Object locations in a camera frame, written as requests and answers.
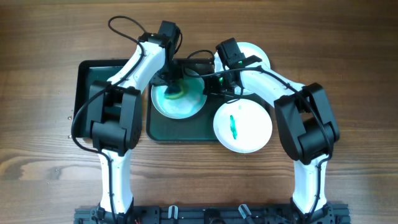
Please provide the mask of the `white plate stained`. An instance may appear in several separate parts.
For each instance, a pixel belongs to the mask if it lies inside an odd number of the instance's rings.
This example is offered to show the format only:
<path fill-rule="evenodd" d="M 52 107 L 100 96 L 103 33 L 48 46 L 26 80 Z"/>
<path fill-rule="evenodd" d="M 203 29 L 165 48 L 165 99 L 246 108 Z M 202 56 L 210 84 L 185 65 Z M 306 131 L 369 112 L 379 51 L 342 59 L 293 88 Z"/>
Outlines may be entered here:
<path fill-rule="evenodd" d="M 166 98 L 167 85 L 152 86 L 150 96 L 155 109 L 168 118 L 185 119 L 197 114 L 205 105 L 207 96 L 203 94 L 205 83 L 202 78 L 193 78 L 197 72 L 187 69 L 188 75 L 177 80 L 182 89 L 174 99 Z"/>
<path fill-rule="evenodd" d="M 272 120 L 260 104 L 241 99 L 218 108 L 213 119 L 213 130 L 219 142 L 229 150 L 252 153 L 269 142 Z"/>

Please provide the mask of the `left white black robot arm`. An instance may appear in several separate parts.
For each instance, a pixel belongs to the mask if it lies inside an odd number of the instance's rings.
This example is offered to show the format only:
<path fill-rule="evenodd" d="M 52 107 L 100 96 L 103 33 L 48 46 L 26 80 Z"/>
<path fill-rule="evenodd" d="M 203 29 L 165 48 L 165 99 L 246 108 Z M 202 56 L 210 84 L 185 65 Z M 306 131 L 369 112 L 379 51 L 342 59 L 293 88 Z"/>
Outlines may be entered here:
<path fill-rule="evenodd" d="M 136 40 L 136 51 L 118 73 L 90 86 L 86 133 L 101 161 L 103 196 L 97 214 L 106 223 L 126 223 L 134 207 L 129 162 L 142 130 L 141 95 L 173 59 L 180 36 L 175 23 L 162 21 L 158 32 Z"/>

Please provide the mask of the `green yellow sponge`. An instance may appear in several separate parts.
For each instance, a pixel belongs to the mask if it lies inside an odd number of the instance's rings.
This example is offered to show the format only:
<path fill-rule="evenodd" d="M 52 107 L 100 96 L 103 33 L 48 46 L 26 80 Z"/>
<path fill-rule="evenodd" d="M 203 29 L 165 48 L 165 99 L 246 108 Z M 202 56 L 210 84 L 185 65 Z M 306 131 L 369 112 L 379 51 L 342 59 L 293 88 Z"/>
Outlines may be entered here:
<path fill-rule="evenodd" d="M 185 91 L 183 85 L 173 83 L 169 85 L 164 91 L 164 98 L 168 100 L 176 100 L 184 95 Z"/>

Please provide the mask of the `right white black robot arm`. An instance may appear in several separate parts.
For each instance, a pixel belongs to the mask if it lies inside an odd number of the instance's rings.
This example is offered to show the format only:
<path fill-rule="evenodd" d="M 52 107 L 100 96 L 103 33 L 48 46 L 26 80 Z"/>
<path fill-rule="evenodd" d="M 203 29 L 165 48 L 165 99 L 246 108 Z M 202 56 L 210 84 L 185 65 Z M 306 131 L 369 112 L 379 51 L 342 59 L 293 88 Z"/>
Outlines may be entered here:
<path fill-rule="evenodd" d="M 314 221 L 326 205 L 326 165 L 340 138 L 325 90 L 279 75 L 262 49 L 234 38 L 218 44 L 212 60 L 215 70 L 202 76 L 203 92 L 226 99 L 213 120 L 218 140 L 234 151 L 262 148 L 272 130 L 269 114 L 243 99 L 242 92 L 250 91 L 273 107 L 280 143 L 294 162 L 292 208 L 303 221 Z"/>

